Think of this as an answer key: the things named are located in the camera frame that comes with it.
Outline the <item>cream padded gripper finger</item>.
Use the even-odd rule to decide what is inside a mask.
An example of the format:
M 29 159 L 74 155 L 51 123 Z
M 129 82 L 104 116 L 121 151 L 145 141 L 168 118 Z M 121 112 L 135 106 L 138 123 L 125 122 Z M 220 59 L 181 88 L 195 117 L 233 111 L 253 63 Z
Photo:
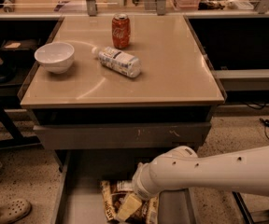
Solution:
M 135 213 L 142 205 L 142 200 L 133 192 L 128 193 L 118 210 L 115 219 L 118 221 L 126 221 L 133 213 Z

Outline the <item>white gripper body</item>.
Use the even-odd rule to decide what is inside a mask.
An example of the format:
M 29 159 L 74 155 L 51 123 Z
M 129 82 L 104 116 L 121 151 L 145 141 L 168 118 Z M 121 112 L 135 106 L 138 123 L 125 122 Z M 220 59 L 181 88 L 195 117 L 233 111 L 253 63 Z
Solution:
M 151 179 L 148 163 L 138 163 L 137 169 L 132 178 L 134 193 L 143 201 L 155 197 L 159 192 L 159 187 Z

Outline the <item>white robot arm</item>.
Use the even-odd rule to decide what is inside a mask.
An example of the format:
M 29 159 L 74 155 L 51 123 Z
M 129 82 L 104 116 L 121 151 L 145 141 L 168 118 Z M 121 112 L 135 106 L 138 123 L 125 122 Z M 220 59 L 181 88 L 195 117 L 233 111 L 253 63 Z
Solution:
M 221 189 L 269 197 L 269 146 L 200 158 L 180 146 L 140 163 L 115 219 L 124 222 L 148 201 L 166 190 L 191 187 Z

